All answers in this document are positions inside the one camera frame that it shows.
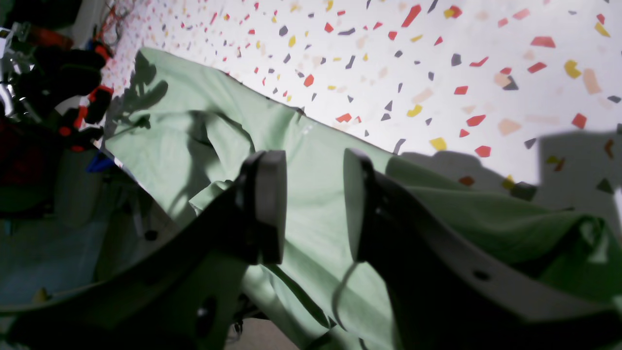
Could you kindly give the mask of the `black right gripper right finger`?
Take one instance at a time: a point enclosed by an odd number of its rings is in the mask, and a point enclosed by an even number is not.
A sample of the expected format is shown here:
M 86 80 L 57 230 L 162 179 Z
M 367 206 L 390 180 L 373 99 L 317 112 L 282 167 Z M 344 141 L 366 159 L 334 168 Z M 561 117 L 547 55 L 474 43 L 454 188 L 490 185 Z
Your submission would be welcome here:
M 599 350 L 621 341 L 621 314 L 546 286 L 449 228 L 414 193 L 344 152 L 353 261 L 386 284 L 405 350 Z

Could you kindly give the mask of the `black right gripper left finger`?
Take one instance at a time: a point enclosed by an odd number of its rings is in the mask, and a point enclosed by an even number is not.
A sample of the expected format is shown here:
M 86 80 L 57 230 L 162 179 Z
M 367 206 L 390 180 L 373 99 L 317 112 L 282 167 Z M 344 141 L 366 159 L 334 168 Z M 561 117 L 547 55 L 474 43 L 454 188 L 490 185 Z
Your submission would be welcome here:
M 247 268 L 282 262 L 286 211 L 286 152 L 258 151 L 131 268 L 68 297 L 2 307 L 1 339 L 20 350 L 221 350 Z

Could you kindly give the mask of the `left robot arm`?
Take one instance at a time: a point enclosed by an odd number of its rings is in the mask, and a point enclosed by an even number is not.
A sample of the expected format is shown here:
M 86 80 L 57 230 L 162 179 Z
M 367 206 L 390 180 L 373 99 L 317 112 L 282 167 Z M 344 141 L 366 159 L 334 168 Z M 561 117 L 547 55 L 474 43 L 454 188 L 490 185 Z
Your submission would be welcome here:
M 113 57 L 96 37 L 86 49 L 58 33 L 76 18 L 80 0 L 17 0 L 1 38 L 11 38 L 1 59 L 1 197 L 48 195 L 60 147 L 93 149 L 113 90 L 102 69 Z

